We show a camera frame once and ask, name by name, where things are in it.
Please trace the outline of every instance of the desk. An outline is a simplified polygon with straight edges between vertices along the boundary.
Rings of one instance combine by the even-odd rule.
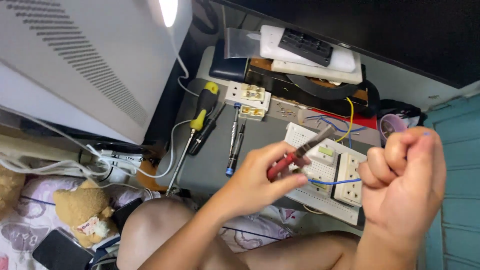
[[[194,79],[188,85],[188,89],[193,92],[200,92],[207,81],[204,79]],[[223,102],[227,87],[218,85],[220,90],[219,103]],[[196,97],[185,94],[185,98],[180,107],[177,117],[177,123],[180,121],[191,119],[194,115],[194,106]],[[285,138],[286,126],[288,121],[297,122],[297,118],[293,116],[282,117],[276,113],[276,102],[271,103],[268,114],[263,121],[248,120],[245,125],[245,138],[241,147],[238,166],[241,165],[246,154],[256,148],[264,147],[273,142],[281,141]],[[213,194],[220,189],[227,181],[225,170],[228,162],[228,151],[230,148],[231,127],[233,123],[235,110],[233,106],[226,105],[217,120],[217,127],[211,133],[197,156],[186,156],[182,169],[177,177],[177,186],[197,192]],[[175,165],[178,163],[181,152],[190,136],[190,128],[188,124],[183,124],[175,129],[174,133],[174,162],[170,172],[157,179],[159,185],[168,185]],[[352,140],[352,148],[362,154],[366,154],[372,145]],[[158,166],[157,174],[163,173],[170,163],[170,154],[168,153]],[[283,197],[277,202],[276,206],[291,208],[304,211],[302,204],[299,204],[289,198]]]

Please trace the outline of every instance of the smartphone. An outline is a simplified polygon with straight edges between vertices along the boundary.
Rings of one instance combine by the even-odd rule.
[[[123,226],[125,225],[125,222],[127,222],[127,218],[142,203],[143,203],[142,199],[136,198],[135,200],[120,207],[117,211],[113,213],[112,220],[113,220],[113,223],[115,223],[115,225],[117,226],[120,235],[121,235],[121,232],[123,231]]]
[[[85,270],[93,253],[59,228],[52,230],[38,244],[32,257],[48,270]]]

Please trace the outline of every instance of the leg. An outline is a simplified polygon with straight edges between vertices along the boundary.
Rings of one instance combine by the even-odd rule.
[[[193,216],[194,212],[174,199],[144,202],[127,219],[120,239],[117,266],[136,270]],[[200,269],[248,269],[219,237],[210,244]]]
[[[237,256],[251,270],[347,270],[359,240],[347,232],[317,233],[278,241]]]

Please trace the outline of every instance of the teddy bear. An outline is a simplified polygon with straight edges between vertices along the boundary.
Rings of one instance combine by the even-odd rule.
[[[0,220],[18,203],[25,184],[25,174],[10,171],[0,165]]]
[[[85,248],[118,231],[110,218],[114,209],[108,205],[109,196],[91,179],[85,180],[76,190],[55,191],[53,201],[59,219],[70,227]]]

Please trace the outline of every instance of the paper tag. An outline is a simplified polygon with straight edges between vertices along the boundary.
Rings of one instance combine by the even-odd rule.
[[[77,230],[86,235],[91,235],[95,232],[95,225],[99,222],[97,216],[90,218],[87,222],[77,227]]]

